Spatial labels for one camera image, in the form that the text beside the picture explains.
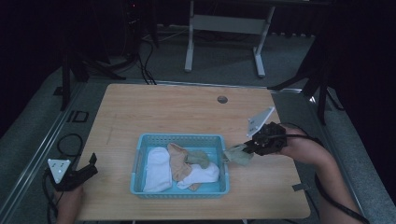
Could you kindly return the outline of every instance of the wooden table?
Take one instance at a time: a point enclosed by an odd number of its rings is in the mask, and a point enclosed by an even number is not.
[[[218,102],[226,96],[228,102]],[[292,159],[255,155],[229,164],[230,192],[220,199],[151,200],[130,191],[142,133],[216,133],[226,147],[244,143],[248,118],[274,102],[265,89],[111,84],[81,156],[96,153],[97,175],[85,185],[80,220],[304,218],[310,214]],[[269,121],[279,122],[276,112]]]

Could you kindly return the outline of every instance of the small hole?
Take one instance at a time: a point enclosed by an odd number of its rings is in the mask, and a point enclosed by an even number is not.
[[[218,102],[221,103],[221,104],[226,104],[228,102],[228,99],[225,96],[219,96],[218,97]]]

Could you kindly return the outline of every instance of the white cloth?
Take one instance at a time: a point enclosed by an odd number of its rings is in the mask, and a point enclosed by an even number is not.
[[[172,187],[170,156],[164,147],[155,147],[148,153],[144,192],[161,192]]]
[[[191,168],[191,173],[177,182],[178,188],[186,189],[192,184],[213,183],[219,179],[219,167],[213,162],[210,162],[206,169],[203,169],[199,164],[192,164]]]

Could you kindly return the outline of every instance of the table leg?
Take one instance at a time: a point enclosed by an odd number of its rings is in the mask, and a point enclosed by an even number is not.
[[[265,77],[264,66],[262,65],[262,46],[264,45],[265,37],[268,35],[268,30],[271,25],[271,19],[273,18],[274,11],[275,7],[271,7],[262,28],[260,43],[257,47],[253,48],[254,60],[256,61],[257,74],[259,77]]]
[[[192,55],[194,53],[194,28],[193,28],[193,19],[194,19],[194,1],[190,1],[190,26],[189,26],[189,45],[187,46],[187,55],[186,55],[186,64],[184,65],[184,71],[190,72],[192,69]]]

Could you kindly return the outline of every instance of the white metal frame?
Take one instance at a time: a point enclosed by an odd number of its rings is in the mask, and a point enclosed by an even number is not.
[[[266,20],[244,19],[232,17],[218,17],[194,14],[194,1],[190,1],[190,26],[189,45],[187,46],[186,64],[184,70],[192,70],[192,56],[194,53],[193,32],[194,30],[233,32],[250,35],[260,35],[260,43],[253,48],[254,60],[256,62],[259,77],[265,77],[264,66],[262,65],[262,46],[270,28],[271,19],[274,15],[275,7],[270,7]]]

